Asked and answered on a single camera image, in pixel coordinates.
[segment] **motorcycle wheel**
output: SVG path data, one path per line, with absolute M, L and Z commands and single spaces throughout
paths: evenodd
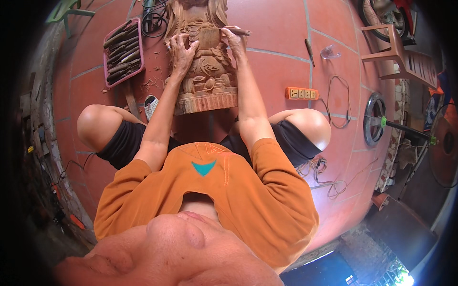
M 363 21 L 364 25 L 368 27 L 375 25 L 393 24 L 397 28 L 401 39 L 404 40 L 405 38 L 407 38 L 410 27 L 404 9 L 395 9 L 394 11 L 391 11 L 383 15 L 383 18 L 380 18 L 373 8 L 374 2 L 377 1 L 378 0 L 358 0 L 358 14 L 361 20 Z M 371 32 L 377 38 L 388 43 L 390 42 L 388 31 L 371 30 Z

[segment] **wooden sculpture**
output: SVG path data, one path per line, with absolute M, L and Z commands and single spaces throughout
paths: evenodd
M 164 44 L 168 46 L 170 38 L 181 33 L 189 34 L 187 48 L 197 40 L 200 43 L 181 83 L 175 115 L 237 106 L 236 73 L 220 31 L 228 25 L 226 4 L 227 0 L 171 0 L 167 4 Z

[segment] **orange power strip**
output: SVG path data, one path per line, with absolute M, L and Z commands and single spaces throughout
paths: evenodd
M 316 89 L 290 86 L 285 89 L 286 99 L 317 100 L 319 96 L 320 94 Z

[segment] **motorcycle tire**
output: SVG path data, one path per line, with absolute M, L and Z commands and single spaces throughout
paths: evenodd
M 369 23 L 369 21 L 366 19 L 366 15 L 364 13 L 364 3 L 366 2 L 367 0 L 358 0 L 358 14 L 362 20 L 362 22 L 364 23 L 364 25 L 366 27 L 369 27 L 371 26 L 371 24 Z M 374 1 L 373 0 L 370 0 L 371 2 L 371 6 L 374 5 Z M 401 37 L 402 40 L 406 39 L 407 36 L 409 35 L 409 30 L 410 30 L 410 26 L 409 26 L 409 21 L 407 20 L 407 15 L 404 11 L 404 8 L 398 8 L 399 12 L 401 13 L 401 16 L 402 16 L 402 19 L 403 19 L 403 22 L 404 22 L 404 26 L 403 26 L 403 29 L 402 29 L 402 32 L 399 34 L 399 36 Z M 385 36 L 384 34 L 378 32 L 377 30 L 371 30 L 371 32 L 379 39 L 385 41 L 385 42 L 390 42 L 390 38 L 388 36 Z

